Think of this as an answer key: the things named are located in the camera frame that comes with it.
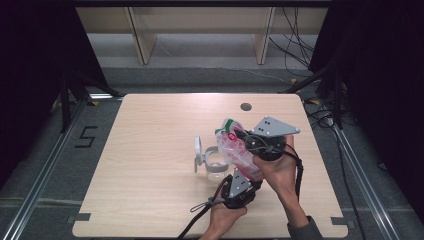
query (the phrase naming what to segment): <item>sleeve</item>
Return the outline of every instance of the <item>sleeve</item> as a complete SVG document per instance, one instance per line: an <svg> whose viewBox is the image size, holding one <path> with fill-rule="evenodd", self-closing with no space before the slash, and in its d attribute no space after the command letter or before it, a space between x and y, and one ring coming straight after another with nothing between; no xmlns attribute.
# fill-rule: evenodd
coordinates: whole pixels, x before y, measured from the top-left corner
<svg viewBox="0 0 424 240"><path fill-rule="evenodd" d="M293 240L323 239L314 219L311 216L307 216L307 218L309 224L304 227L294 228L291 227L290 224L287 224L291 238Z"/></svg>

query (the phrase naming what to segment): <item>gray floor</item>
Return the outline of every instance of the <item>gray floor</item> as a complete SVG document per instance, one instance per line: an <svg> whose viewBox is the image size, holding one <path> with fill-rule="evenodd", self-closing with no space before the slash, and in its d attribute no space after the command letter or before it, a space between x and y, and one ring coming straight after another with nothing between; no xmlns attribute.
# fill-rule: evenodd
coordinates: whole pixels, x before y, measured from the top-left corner
<svg viewBox="0 0 424 240"><path fill-rule="evenodd" d="M273 38L282 46L281 36ZM156 92L263 92L275 93L287 89L291 79L303 78L292 73L310 74L304 66L270 45L265 65L257 65L250 36L247 35L163 35L156 43L149 65L141 66L129 35L90 35L93 47L112 88L124 93ZM311 45L315 36L305 36ZM285 70L284 62L291 72ZM314 97L318 83L311 84L298 94ZM76 239L72 235L73 217L78 213L94 173L119 101L100 102L86 106L77 121L70 139L47 183L37 206L24 229L21 239ZM312 113L320 106L306 104ZM345 116L344 133L363 166L378 197L389 213L400 239L424 239L424 227L390 174L377 166L379 161L354 117ZM86 135L95 139L90 148L80 139ZM56 108L34 145L31 155L23 160L0 192L0 234L3 235L22 200L30 191L50 150L59 137L61 112ZM367 239L384 239L358 185L345 162L347 183L353 203L359 212L357 219L346 185L337 151L336 138L328 128L313 128L325 166L345 219L356 227L349 228L345 239L362 239L359 223Z"/></svg>

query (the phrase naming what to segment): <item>wooden table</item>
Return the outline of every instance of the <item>wooden table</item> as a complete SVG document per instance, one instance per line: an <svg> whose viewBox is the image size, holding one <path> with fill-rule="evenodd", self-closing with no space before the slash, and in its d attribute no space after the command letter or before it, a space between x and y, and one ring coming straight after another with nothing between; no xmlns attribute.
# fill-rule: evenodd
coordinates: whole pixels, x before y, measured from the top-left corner
<svg viewBox="0 0 424 240"><path fill-rule="evenodd" d="M250 111L240 108L252 105ZM292 94L129 94L122 102L73 233L78 237L168 237L180 234L196 213L190 208L207 200L217 183L202 165L194 173L194 139L216 146L214 130L225 118L252 129L269 115L299 127L295 147L305 167L300 202L324 237L345 237L347 227L333 225L343 217L302 103ZM276 194L264 182L226 238L289 237L287 218ZM187 237L207 228L209 214Z"/></svg>

